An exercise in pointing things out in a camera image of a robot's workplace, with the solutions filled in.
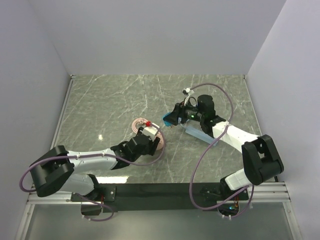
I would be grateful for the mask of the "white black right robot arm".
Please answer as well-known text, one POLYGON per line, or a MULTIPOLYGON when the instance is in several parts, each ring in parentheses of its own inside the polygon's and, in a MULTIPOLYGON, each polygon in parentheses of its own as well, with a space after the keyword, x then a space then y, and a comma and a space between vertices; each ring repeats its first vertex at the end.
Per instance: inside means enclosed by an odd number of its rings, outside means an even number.
POLYGON ((210 95, 200 95, 196 105, 189 100, 176 103, 163 121, 171 126, 196 121, 206 135, 223 141, 242 154, 243 168, 220 180, 218 194, 223 199, 230 200, 237 190, 250 185, 258 186, 284 171, 272 137, 251 134, 231 125, 216 114, 210 95))

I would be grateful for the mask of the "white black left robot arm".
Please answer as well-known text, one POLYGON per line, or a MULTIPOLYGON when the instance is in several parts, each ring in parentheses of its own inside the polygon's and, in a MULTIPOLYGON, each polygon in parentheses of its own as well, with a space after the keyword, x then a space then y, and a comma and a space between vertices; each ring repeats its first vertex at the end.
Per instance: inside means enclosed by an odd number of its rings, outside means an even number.
POLYGON ((153 156, 161 142, 158 134, 138 131, 129 141, 100 151, 75 152, 58 145, 31 164, 30 174, 38 197, 58 191, 73 192, 96 200, 101 186, 92 171, 128 167, 140 156, 153 156))

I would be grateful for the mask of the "blue plug adapter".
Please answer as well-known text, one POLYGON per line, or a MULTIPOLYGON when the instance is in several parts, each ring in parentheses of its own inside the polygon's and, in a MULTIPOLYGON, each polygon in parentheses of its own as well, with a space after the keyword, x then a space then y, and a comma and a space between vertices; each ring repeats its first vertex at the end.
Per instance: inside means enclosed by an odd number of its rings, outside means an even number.
POLYGON ((162 118, 164 124, 167 127, 177 126, 179 124, 178 119, 179 119, 179 115, 176 112, 168 112, 162 118))

